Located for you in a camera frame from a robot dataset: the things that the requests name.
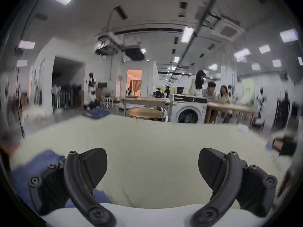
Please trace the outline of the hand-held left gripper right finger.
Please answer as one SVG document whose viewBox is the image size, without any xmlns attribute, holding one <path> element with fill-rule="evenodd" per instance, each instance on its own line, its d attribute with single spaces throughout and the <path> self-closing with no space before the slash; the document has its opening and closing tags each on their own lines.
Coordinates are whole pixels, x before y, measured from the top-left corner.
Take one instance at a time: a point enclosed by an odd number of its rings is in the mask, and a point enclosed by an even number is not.
<svg viewBox="0 0 303 227">
<path fill-rule="evenodd" d="M 277 178 L 255 164 L 248 165 L 235 151 L 223 153 L 203 148 L 198 159 L 199 172 L 212 190 L 210 201 L 191 216 L 192 227 L 211 227 L 231 208 L 264 218 L 275 198 Z"/>
</svg>

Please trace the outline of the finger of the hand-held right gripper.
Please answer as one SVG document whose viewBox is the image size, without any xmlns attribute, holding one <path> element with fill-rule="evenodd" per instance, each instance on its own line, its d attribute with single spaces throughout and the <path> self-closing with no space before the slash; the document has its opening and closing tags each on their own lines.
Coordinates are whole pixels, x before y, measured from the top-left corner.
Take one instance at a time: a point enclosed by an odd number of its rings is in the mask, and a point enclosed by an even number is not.
<svg viewBox="0 0 303 227">
<path fill-rule="evenodd" d="M 297 147 L 297 142 L 291 137 L 275 138 L 272 143 L 279 156 L 293 156 Z"/>
</svg>

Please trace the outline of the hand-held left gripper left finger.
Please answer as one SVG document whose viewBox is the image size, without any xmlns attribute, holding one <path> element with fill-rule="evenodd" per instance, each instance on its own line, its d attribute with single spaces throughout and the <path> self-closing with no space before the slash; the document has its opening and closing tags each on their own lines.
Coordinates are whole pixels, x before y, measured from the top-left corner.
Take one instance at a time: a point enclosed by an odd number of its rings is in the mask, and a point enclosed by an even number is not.
<svg viewBox="0 0 303 227">
<path fill-rule="evenodd" d="M 69 152 L 65 160 L 50 164 L 28 180 L 34 210 L 40 216 L 65 207 L 70 199 L 95 227 L 114 227 L 115 216 L 97 203 L 93 190 L 105 176 L 107 153 L 95 148 L 78 154 Z"/>
</svg>

